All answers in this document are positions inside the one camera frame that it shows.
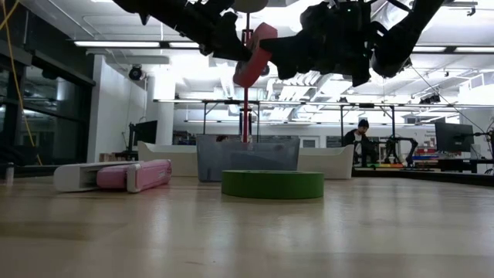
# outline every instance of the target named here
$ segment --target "ceiling light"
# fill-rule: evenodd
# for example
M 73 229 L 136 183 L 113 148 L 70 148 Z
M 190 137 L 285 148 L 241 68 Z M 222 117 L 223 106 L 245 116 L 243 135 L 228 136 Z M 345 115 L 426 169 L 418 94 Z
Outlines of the ceiling light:
M 196 123 L 196 124 L 202 124 L 204 122 L 206 123 L 218 123 L 217 120 L 184 120 L 185 123 Z
M 160 103 L 202 103 L 202 100 L 154 100 Z
M 459 104 L 459 105 L 455 105 L 455 107 L 459 107 L 459 108 L 494 108 L 494 106 L 492 105 L 482 105 L 482 104 L 479 104 L 479 105 L 470 105 L 470 104 Z
M 197 49 L 199 48 L 199 45 L 196 42 L 170 42 L 170 47 L 171 48 L 193 48 Z
M 317 102 L 311 102 L 311 103 L 306 103 L 306 105 L 334 105 L 334 106 L 340 106 L 341 103 L 325 103 L 325 102 L 320 102 L 320 103 L 317 103 Z
M 441 53 L 446 50 L 445 47 L 440 46 L 416 46 L 414 48 L 414 53 Z
M 439 108 L 439 107 L 448 107 L 448 104 L 405 104 L 406 107 L 431 107 L 431 108 Z
M 279 105 L 300 105 L 305 104 L 300 101 L 261 101 L 261 104 L 279 104 Z
M 458 47 L 455 52 L 457 53 L 494 53 L 494 47 L 480 46 L 480 47 Z
M 99 48 L 159 48 L 159 42 L 75 41 L 76 46 Z

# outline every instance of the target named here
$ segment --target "white device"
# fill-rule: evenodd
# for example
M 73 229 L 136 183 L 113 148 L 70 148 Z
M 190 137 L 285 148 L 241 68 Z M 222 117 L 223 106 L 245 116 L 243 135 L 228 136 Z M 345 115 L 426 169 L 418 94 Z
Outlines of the white device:
M 96 174 L 109 166 L 136 164 L 137 161 L 102 162 L 63 165 L 55 170 L 53 185 L 59 192 L 86 192 L 99 189 Z

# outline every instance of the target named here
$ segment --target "security camera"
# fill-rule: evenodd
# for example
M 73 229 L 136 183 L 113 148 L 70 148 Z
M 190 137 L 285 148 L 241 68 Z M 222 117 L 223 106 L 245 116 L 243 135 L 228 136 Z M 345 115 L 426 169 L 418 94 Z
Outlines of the security camera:
M 133 65 L 129 72 L 129 78 L 133 81 L 141 81 L 146 78 L 146 73 L 142 70 L 142 65 Z

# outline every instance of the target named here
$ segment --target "metal frame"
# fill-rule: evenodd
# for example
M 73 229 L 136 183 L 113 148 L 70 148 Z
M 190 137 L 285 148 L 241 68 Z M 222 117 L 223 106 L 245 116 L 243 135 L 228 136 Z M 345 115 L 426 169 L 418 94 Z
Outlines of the metal frame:
M 218 106 L 218 104 L 220 104 L 220 103 L 237 104 L 237 105 L 243 104 L 243 101 L 241 101 L 241 100 L 202 100 L 201 102 L 204 104 L 204 116 L 203 116 L 203 120 L 202 120 L 202 134 L 203 135 L 206 135 L 206 123 L 208 122 L 206 119 L 206 116 L 208 116 L 208 114 L 211 111 L 213 111 Z M 215 105 L 208 110 L 208 104 L 209 103 L 214 103 Z M 260 142 L 260 133 L 261 133 L 261 116 L 260 116 L 261 115 L 261 103 L 258 100 L 248 101 L 248 103 L 257 105 L 257 135 L 256 135 L 256 140 L 257 140 L 257 143 L 259 143 Z M 242 112 L 240 112 L 239 120 L 241 121 L 241 123 L 239 124 L 239 128 L 240 128 L 239 129 L 240 130 L 239 135 L 242 135 L 242 132 L 245 129 L 245 127 L 244 127 L 245 123 L 242 123 L 242 121 L 245 122 L 245 118 L 243 118 Z
M 157 103 L 223 103 L 223 104 L 242 104 L 243 100 L 153 100 Z M 309 102 L 309 101 L 296 101 L 296 102 L 286 102 L 284 104 L 283 101 L 264 101 L 264 100 L 249 100 L 249 104 L 251 105 L 280 105 L 280 106 L 288 106 L 288 107 L 297 107 L 299 105 L 313 105 L 313 106 L 325 106 L 325 107 L 338 107 L 336 110 L 340 110 L 339 107 L 348 107 L 345 110 L 350 110 L 355 107 L 359 107 L 360 109 L 365 110 L 379 110 L 380 107 L 394 107 L 396 110 L 401 110 L 407 107 L 413 108 L 439 108 L 438 112 L 442 112 L 441 108 L 444 109 L 453 109 L 453 108 L 475 108 L 475 109 L 493 109 L 494 105 L 481 105 L 481 104 L 409 104 L 409 103 L 337 103 L 337 102 Z
M 154 100 L 154 102 L 168 102 L 168 103 L 181 103 L 183 100 Z M 186 101 L 198 101 L 198 103 L 203 103 L 205 108 L 204 108 L 204 118 L 203 118 L 203 134 L 206 134 L 206 116 L 211 112 L 218 104 L 223 103 L 223 104 L 236 104 L 236 105 L 241 105 L 244 102 L 241 100 L 186 100 Z M 249 104 L 252 105 L 257 105 L 257 142 L 259 143 L 259 134 L 260 134 L 260 110 L 262 106 L 261 100 L 250 100 L 248 101 Z M 214 103 L 215 105 L 213 108 L 210 110 L 207 110 L 207 105 L 208 103 Z M 421 107 L 444 107 L 444 108 L 486 108 L 486 109 L 492 109 L 494 108 L 493 105 L 453 105 L 453 104 L 447 104 L 447 105 L 441 105 L 441 104 L 436 104 L 436 105 L 422 105 L 422 104 L 404 104 L 404 103 L 397 103 L 397 104 L 385 104 L 385 103 L 311 103 L 311 102 L 301 102 L 301 104 L 287 104 L 287 106 L 299 106 L 299 105 L 324 105 L 325 107 L 327 106 L 338 106 L 339 111 L 340 111 L 340 127 L 341 127 L 341 144 L 343 146 L 343 139 L 344 139 L 344 118 L 345 116 L 352 111 L 355 107 L 359 107 L 364 110 L 376 110 L 376 108 L 384 111 L 390 118 L 391 118 L 391 128 L 392 128 L 392 137 L 396 137 L 396 120 L 395 120 L 395 111 L 397 107 L 416 107 L 416 108 L 421 108 Z M 390 107 L 391 108 L 391 115 L 384 109 L 385 107 Z

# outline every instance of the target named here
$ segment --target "white cylinder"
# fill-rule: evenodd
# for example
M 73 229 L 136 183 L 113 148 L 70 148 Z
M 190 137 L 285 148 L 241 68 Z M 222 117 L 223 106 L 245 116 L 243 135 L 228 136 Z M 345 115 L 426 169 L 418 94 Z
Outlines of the white cylinder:
M 175 98 L 175 79 L 170 69 L 158 70 L 154 74 L 154 99 L 173 100 Z M 156 144 L 173 144 L 173 103 L 157 104 Z
M 157 106 L 156 144 L 173 144 L 173 103 L 159 103 Z
M 146 119 L 147 121 L 157 120 L 157 103 L 154 102 L 154 86 L 156 77 L 149 76 L 147 78 L 147 104 L 146 104 Z

